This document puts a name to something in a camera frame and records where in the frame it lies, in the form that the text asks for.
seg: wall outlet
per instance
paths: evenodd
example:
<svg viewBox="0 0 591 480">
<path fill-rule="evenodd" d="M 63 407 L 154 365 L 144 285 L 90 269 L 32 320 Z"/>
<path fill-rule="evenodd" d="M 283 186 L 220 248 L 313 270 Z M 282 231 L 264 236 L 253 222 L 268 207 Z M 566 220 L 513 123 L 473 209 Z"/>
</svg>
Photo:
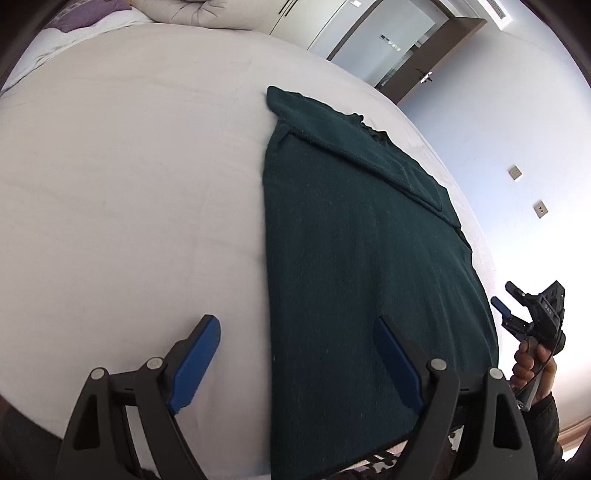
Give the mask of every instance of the wall outlet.
<svg viewBox="0 0 591 480">
<path fill-rule="evenodd" d="M 538 218 L 542 218 L 546 213 L 548 213 L 546 205 L 544 205 L 544 202 L 541 200 L 534 205 L 534 210 L 537 213 Z"/>
<path fill-rule="evenodd" d="M 513 180 L 518 180 L 519 178 L 521 178 L 521 176 L 523 175 L 523 173 L 521 172 L 521 170 L 519 169 L 519 167 L 517 165 L 513 165 L 509 170 L 509 175 L 511 175 L 511 178 Z"/>
</svg>

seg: wardrobe handle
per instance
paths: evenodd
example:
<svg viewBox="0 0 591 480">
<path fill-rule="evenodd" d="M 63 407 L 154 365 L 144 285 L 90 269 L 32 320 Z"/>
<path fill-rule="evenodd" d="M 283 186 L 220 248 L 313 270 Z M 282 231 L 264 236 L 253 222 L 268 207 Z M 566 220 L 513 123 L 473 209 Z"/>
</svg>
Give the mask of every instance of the wardrobe handle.
<svg viewBox="0 0 591 480">
<path fill-rule="evenodd" d="M 287 16 L 290 14 L 290 12 L 291 12 L 291 9 L 292 9 L 292 8 L 294 8 L 294 7 L 295 7 L 295 5 L 296 5 L 296 3 L 297 3 L 297 2 L 299 2 L 299 1 L 300 1 L 300 0 L 295 0 L 295 2 L 293 2 L 293 3 L 291 4 L 291 7 L 289 7 L 289 9 L 287 9 L 287 12 L 285 12 L 285 15 L 283 15 L 283 16 L 284 16 L 284 17 L 287 17 Z"/>
<path fill-rule="evenodd" d="M 290 0 L 287 0 L 284 4 L 283 7 L 281 7 L 281 10 L 279 10 L 279 12 L 277 13 L 277 15 L 281 15 L 283 13 L 283 10 L 285 10 L 285 8 L 287 7 L 287 4 L 290 2 Z"/>
</svg>

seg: dark green towel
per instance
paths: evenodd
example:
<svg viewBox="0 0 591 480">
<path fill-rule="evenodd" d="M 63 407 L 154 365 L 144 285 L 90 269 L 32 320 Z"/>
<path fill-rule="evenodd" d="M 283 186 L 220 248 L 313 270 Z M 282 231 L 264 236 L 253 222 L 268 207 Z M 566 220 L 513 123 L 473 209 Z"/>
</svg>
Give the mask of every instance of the dark green towel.
<svg viewBox="0 0 591 480">
<path fill-rule="evenodd" d="M 459 371 L 496 365 L 498 344 L 447 190 L 360 115 L 276 87 L 267 104 L 271 475 L 299 480 L 413 428 L 375 351 L 376 317 Z"/>
</svg>

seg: purple pillowcase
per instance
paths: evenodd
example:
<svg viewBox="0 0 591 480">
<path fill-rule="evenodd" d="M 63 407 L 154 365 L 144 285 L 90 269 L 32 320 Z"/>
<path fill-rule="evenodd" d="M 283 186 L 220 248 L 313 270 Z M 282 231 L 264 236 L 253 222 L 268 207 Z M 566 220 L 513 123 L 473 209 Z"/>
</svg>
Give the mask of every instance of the purple pillowcase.
<svg viewBox="0 0 591 480">
<path fill-rule="evenodd" d="M 131 10 L 131 6 L 126 0 L 78 0 L 64 7 L 46 28 L 68 33 L 77 28 L 90 27 L 119 10 Z"/>
</svg>

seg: white duvet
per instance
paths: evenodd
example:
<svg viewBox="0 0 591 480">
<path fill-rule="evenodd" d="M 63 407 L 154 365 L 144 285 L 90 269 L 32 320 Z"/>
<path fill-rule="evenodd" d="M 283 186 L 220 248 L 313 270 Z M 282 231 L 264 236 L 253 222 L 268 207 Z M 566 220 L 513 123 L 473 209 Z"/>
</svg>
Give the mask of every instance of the white duvet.
<svg viewBox="0 0 591 480">
<path fill-rule="evenodd" d="M 27 47 L 6 83 L 0 89 L 0 93 L 8 90 L 47 60 L 52 59 L 72 45 L 110 30 L 151 21 L 149 17 L 132 7 L 131 10 L 113 12 L 90 27 L 77 28 L 68 33 L 56 28 L 44 28 Z"/>
<path fill-rule="evenodd" d="M 268 473 L 269 85 L 386 130 L 448 189 L 492 294 L 464 195 L 375 89 L 256 32 L 111 31 L 0 98 L 0 391 L 23 413 L 62 435 L 94 367 L 136 369 L 213 313 L 220 348 L 178 423 L 210 478 Z M 138 453 L 149 465 L 145 444 Z"/>
</svg>

